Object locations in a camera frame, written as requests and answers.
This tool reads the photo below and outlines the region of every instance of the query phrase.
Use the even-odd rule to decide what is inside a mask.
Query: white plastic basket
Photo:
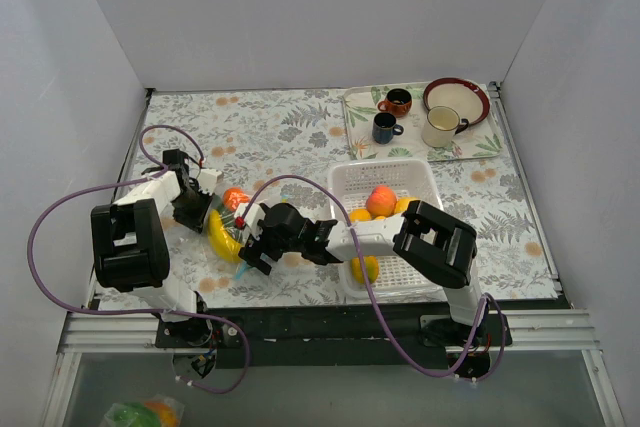
[[[378,185],[391,187],[398,198],[418,197],[442,209],[435,178],[429,164],[422,159],[354,160],[329,169],[329,190],[345,206],[347,212],[364,208],[371,191]],[[344,220],[331,203],[331,217]],[[440,287],[429,282],[399,257],[379,257],[380,275],[373,284],[376,296],[387,297],[430,293]],[[364,285],[351,274],[349,262],[340,266],[340,283],[347,295],[356,299],[368,297]]]

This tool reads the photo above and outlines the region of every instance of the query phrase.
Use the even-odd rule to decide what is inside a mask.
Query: brown mug
[[[411,109],[411,94],[404,89],[391,89],[384,100],[378,103],[380,112],[389,112],[395,117],[404,117]]]

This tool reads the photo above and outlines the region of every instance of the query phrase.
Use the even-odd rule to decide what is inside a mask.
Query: cream mug with black handle
[[[469,121],[461,120],[455,110],[444,106],[432,107],[422,128],[422,140],[431,147],[446,147],[454,135],[468,127]]]

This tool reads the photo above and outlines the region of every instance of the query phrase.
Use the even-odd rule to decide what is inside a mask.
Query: red-rimmed bowl
[[[455,110],[469,125],[482,122],[489,115],[490,102],[480,86],[456,77],[434,80],[422,95],[427,110],[444,105]]]

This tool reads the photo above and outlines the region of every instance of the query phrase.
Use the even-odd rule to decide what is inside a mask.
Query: mug
[[[373,140],[379,144],[388,144],[394,135],[402,135],[404,128],[396,123],[396,118],[384,112],[373,118]]]
[[[396,117],[404,117],[411,109],[411,94],[404,89],[391,89],[384,100],[378,102],[380,112],[389,112]]]
[[[469,127],[467,119],[460,120],[458,113],[444,106],[432,107],[422,129],[422,140],[431,147],[446,147],[453,136]]]

